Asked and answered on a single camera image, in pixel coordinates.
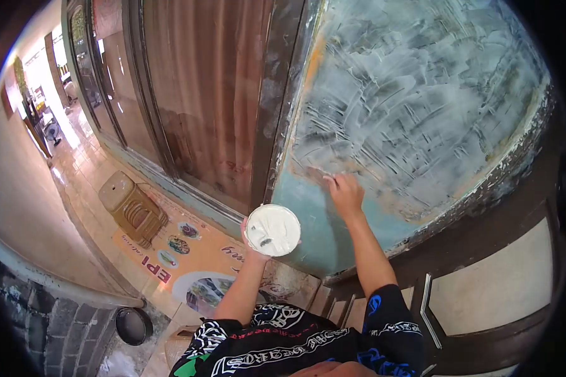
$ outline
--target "white plaster smear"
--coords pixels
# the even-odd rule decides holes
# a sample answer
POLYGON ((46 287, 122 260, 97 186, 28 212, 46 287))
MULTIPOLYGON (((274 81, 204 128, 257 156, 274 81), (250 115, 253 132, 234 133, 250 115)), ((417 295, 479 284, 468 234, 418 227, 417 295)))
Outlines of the white plaster smear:
POLYGON ((268 256, 282 256, 300 241, 300 222, 292 211, 279 205, 256 208, 247 219, 249 246, 268 256))

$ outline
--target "black patterned shirt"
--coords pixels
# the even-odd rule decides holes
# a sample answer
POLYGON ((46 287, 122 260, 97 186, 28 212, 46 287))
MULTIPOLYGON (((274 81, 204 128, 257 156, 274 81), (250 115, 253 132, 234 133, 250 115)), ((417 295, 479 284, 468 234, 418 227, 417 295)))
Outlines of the black patterned shirt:
POLYGON ((248 328, 237 320, 205 320, 169 377, 287 376, 322 361, 419 376, 423 348, 400 290, 386 285, 369 298, 362 332, 282 303, 257 305, 248 328))

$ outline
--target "gray brick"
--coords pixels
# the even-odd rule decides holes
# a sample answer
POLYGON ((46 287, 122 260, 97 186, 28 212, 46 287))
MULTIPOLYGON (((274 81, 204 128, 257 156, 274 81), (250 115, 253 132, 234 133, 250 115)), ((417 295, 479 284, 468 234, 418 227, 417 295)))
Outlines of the gray brick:
POLYGON ((53 310, 51 324, 48 326, 48 334, 66 336, 71 327, 71 322, 74 321, 78 304, 66 298, 60 298, 57 300, 56 306, 53 310))
POLYGON ((86 335, 86 325, 74 323, 69 329, 67 342, 65 343, 65 355, 76 355, 80 351, 80 346, 86 335))
POLYGON ((75 377, 86 377, 86 374, 88 374, 87 366, 78 367, 75 371, 75 377))
POLYGON ((92 353, 91 362, 88 365, 88 375, 96 376, 98 373, 98 368, 101 366, 103 359, 105 358, 105 351, 107 346, 111 342, 111 339, 115 335, 115 321, 110 321, 103 332, 103 335, 98 339, 97 346, 94 353, 92 353))
POLYGON ((46 344, 46 365, 60 366, 61 356, 63 355, 63 347, 65 345, 64 338, 48 337, 46 344))
POLYGON ((112 311, 109 309, 97 310, 97 314, 95 316, 97 323, 92 325, 88 335, 86 336, 86 340, 97 340, 99 336, 101 336, 105 325, 111 320, 111 313, 112 311))
POLYGON ((88 323, 92 320, 94 313, 97 311, 96 308, 93 308, 90 305, 83 304, 78 313, 75 315, 75 320, 79 322, 88 323))
POLYGON ((85 341, 82 347, 82 353, 80 355, 80 360, 78 361, 79 365, 86 365, 91 362, 92 351, 97 348, 97 341, 96 340, 89 340, 85 341))
POLYGON ((62 377, 73 377, 75 372, 75 359, 76 356, 69 356, 63 360, 63 373, 62 377))
POLYGON ((38 283, 34 283, 35 292, 34 297, 30 303, 30 309, 39 313, 48 314, 53 311, 55 305, 55 298, 44 290, 44 287, 38 283))
POLYGON ((44 354, 30 351, 29 355, 37 370, 44 371, 44 354))
POLYGON ((61 377, 61 367, 46 367, 46 377, 61 377))
POLYGON ((46 329, 48 318, 38 313, 30 313, 30 329, 28 333, 29 347, 31 351, 44 352, 46 346, 46 329))

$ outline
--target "white putty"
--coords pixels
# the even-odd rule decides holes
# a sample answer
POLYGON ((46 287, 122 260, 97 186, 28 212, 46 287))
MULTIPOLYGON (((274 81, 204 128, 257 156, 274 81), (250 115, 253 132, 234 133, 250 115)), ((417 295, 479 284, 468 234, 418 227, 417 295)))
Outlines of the white putty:
POLYGON ((297 246, 300 232, 300 222, 292 211, 279 205, 263 205, 249 215, 245 236, 254 250, 283 256, 297 246))
POLYGON ((406 221, 442 214, 526 131, 543 60, 502 1, 329 4, 294 161, 357 172, 406 221))

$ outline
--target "teal painted wall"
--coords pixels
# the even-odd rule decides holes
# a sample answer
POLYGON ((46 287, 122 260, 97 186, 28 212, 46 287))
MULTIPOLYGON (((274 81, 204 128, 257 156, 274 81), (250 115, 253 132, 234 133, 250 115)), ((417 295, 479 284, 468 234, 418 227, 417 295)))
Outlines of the teal painted wall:
POLYGON ((354 173, 398 253, 502 161, 550 80, 502 0, 329 0, 321 20, 272 200, 302 226, 282 260, 319 277, 355 263, 315 171, 354 173))
MULTIPOLYGON (((291 209, 302 227, 302 243, 280 261, 318 277, 353 267, 354 251, 346 224, 337 216, 328 192, 314 181, 294 174, 289 164, 277 181, 272 202, 291 209)), ((384 214, 381 206, 369 194, 363 201, 363 211, 382 248, 393 248, 411 236, 418 225, 396 216, 384 214)))

